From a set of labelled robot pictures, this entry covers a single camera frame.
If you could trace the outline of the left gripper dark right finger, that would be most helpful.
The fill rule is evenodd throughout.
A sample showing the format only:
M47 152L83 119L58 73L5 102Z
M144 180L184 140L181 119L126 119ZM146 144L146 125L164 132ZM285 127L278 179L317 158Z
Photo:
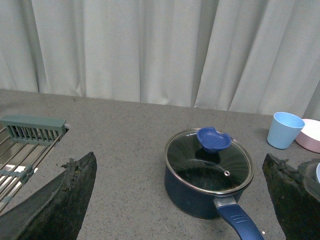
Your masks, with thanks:
M320 183L316 178L318 158L297 169L287 159L268 153L262 170L276 218L287 240L320 238Z

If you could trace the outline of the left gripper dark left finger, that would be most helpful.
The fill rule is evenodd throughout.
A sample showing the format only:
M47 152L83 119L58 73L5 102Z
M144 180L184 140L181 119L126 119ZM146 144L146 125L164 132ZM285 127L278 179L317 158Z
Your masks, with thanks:
M61 174L0 217L2 240L75 240L92 196L93 152L70 159Z

